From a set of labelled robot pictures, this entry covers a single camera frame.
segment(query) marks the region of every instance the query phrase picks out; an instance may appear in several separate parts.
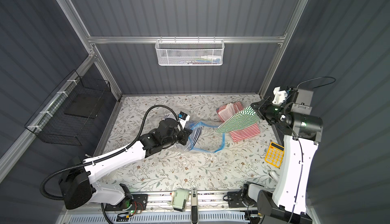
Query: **black wire basket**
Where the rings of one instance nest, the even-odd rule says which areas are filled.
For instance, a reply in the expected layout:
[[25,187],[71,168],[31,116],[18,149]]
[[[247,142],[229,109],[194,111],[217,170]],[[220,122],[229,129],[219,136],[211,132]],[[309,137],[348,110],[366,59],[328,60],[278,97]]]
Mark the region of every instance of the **black wire basket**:
[[111,93],[106,80],[78,76],[45,111],[38,109],[25,128],[42,142],[82,146],[88,142],[90,128]]

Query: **white wire basket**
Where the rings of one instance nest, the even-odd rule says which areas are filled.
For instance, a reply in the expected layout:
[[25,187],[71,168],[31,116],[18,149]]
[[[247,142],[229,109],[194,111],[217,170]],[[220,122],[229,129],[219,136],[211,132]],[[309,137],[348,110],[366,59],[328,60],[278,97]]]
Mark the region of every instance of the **white wire basket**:
[[158,64],[161,66],[220,66],[225,44],[210,43],[165,43],[156,41]]

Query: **yellow calculator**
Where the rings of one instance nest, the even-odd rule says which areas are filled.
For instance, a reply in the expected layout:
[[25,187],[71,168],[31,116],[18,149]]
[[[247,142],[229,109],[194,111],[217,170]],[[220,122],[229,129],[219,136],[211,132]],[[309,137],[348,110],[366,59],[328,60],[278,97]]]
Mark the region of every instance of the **yellow calculator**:
[[284,147],[277,143],[271,142],[267,151],[266,162],[275,167],[280,167],[284,155]]

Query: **red striped cloth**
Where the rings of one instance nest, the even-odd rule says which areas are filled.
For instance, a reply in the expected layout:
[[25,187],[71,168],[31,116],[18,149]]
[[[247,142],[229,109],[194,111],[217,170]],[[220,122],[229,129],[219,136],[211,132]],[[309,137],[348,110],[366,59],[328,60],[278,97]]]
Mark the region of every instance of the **red striped cloth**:
[[[221,122],[224,123],[231,116],[233,116],[234,114],[236,114],[237,112],[243,109],[244,109],[243,105],[241,104],[241,102],[238,101],[233,104],[230,103],[227,105],[222,105],[219,109],[217,109],[217,114]],[[246,129],[235,130],[229,133],[233,139],[233,142],[238,142],[243,139],[248,139],[260,134],[260,129],[257,123],[255,123],[247,127]]]

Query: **wire basket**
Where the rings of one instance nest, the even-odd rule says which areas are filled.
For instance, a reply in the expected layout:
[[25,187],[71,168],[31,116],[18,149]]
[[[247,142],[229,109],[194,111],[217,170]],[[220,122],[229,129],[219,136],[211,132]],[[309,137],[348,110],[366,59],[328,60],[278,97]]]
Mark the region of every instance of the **wire basket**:
[[44,143],[81,146],[90,139],[90,128],[105,100],[110,95],[110,83],[101,79],[77,77],[47,111],[42,119],[25,128]]
[[164,43],[156,41],[158,64],[162,66],[220,66],[225,44]]

